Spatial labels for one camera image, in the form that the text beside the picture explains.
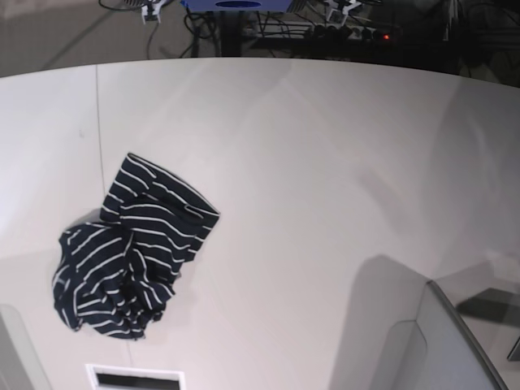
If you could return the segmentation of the navy white striped t-shirt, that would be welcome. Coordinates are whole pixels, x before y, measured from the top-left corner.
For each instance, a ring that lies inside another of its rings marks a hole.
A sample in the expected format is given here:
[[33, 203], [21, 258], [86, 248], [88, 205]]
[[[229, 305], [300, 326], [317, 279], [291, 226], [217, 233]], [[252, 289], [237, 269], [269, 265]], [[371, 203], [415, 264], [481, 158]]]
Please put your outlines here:
[[163, 316], [181, 267], [194, 260], [220, 213], [179, 176], [127, 154], [99, 219], [59, 238], [54, 309], [78, 332], [84, 325], [122, 340], [144, 338]]

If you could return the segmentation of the red lit power strip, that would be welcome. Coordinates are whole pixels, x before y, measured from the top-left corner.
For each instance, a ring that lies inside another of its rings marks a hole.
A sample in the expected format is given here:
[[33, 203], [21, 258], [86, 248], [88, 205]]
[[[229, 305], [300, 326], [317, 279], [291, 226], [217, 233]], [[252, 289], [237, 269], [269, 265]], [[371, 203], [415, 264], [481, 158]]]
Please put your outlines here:
[[311, 24], [284, 22], [277, 19], [262, 19], [261, 23], [248, 23], [241, 36], [246, 40], [313, 40], [325, 39], [334, 42], [360, 41], [390, 43], [397, 36], [387, 29], [373, 28], [358, 24]]

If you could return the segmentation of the grey partition panel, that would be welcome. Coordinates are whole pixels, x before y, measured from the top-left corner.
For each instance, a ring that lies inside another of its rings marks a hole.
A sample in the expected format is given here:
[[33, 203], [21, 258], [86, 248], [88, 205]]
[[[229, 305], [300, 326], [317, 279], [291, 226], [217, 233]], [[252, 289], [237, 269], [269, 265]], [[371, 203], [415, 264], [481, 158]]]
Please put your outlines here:
[[350, 291], [330, 389], [506, 389], [441, 287], [378, 255]]

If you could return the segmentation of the white slotted box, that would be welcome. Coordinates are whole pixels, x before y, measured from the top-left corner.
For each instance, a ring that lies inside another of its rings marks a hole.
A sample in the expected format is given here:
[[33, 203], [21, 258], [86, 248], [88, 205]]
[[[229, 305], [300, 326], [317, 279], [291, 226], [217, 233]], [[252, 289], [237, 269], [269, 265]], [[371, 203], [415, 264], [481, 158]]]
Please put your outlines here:
[[92, 389], [176, 389], [187, 388], [184, 372], [87, 364]]

